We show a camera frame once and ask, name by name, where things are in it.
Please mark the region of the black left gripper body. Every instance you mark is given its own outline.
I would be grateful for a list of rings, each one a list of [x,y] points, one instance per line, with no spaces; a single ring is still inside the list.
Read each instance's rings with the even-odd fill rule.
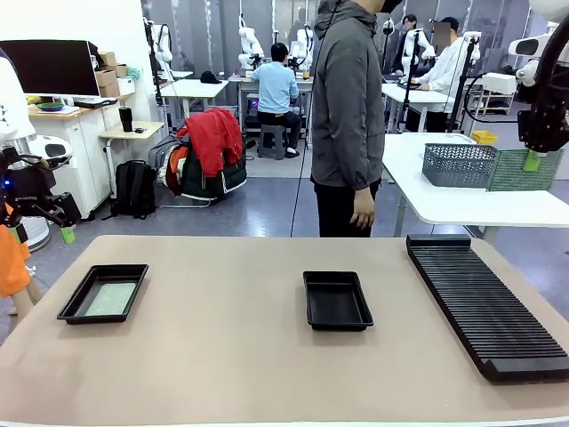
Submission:
[[[51,171],[7,171],[2,179],[5,201],[13,209],[27,211],[53,208],[51,188],[54,176]]]

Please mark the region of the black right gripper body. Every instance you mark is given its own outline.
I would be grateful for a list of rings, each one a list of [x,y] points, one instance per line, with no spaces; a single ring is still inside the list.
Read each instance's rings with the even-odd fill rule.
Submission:
[[[537,153],[558,151],[565,145],[565,110],[522,110],[517,113],[519,140]]]

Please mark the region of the person's right hand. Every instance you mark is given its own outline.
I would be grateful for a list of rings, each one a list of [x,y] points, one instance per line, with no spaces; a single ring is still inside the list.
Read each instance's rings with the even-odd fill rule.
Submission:
[[[375,204],[369,187],[355,192],[350,224],[361,230],[370,229],[375,220]]]

